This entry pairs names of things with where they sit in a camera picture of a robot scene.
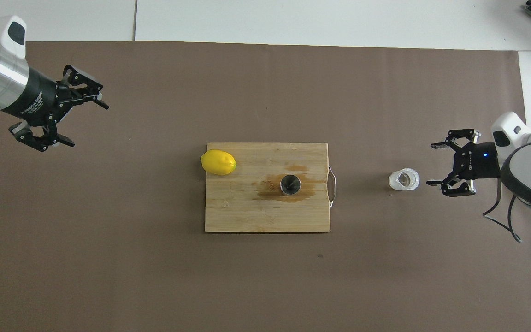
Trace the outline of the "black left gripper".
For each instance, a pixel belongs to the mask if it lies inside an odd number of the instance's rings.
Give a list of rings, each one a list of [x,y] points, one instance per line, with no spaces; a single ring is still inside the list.
[[[109,105],[102,100],[102,89],[103,85],[92,75],[72,65],[65,66],[59,81],[29,69],[27,85],[19,98],[1,110],[25,120],[9,127],[9,132],[18,142],[40,152],[59,144],[74,147],[74,141],[57,130],[57,122],[65,116],[62,110],[68,111],[86,102],[108,110]],[[35,136],[32,126],[42,126],[43,134]]]

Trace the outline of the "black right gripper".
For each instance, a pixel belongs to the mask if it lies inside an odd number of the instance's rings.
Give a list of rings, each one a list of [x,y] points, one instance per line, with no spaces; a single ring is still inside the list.
[[[442,142],[430,143],[432,149],[456,149],[453,172],[444,179],[430,179],[426,185],[437,187],[447,197],[464,197],[476,194],[475,179],[500,178],[498,153],[494,142],[478,143],[481,137],[474,129],[449,130]],[[466,139],[463,147],[457,143]]]

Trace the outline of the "steel double jigger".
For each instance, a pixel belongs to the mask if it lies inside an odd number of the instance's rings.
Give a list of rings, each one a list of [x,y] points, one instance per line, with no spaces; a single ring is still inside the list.
[[[280,179],[279,187],[284,197],[291,197],[298,194],[302,187],[301,179],[294,174],[286,174]]]

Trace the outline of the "brown paper table mat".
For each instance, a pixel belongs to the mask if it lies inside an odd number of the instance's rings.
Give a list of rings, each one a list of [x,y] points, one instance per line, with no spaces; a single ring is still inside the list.
[[[388,186],[451,171],[449,130],[482,141],[524,112],[516,51],[191,42],[30,42],[105,87],[72,109],[76,145],[39,153],[0,113],[0,332],[531,332],[522,243],[481,217],[496,182],[449,198]],[[209,142],[323,142],[331,232],[209,235]]]

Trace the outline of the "yellow lemon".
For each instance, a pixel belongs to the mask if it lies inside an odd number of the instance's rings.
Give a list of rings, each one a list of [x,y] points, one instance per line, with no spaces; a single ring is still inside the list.
[[[235,158],[228,152],[219,149],[209,149],[201,155],[201,166],[207,173],[216,176],[227,176],[237,167]]]

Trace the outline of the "wooden cutting board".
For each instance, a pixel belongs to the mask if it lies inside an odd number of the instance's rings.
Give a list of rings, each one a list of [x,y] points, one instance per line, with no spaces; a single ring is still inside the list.
[[[327,143],[211,142],[237,162],[227,176],[207,174],[207,233],[327,233],[331,231]],[[286,174],[301,179],[298,194],[284,197]]]

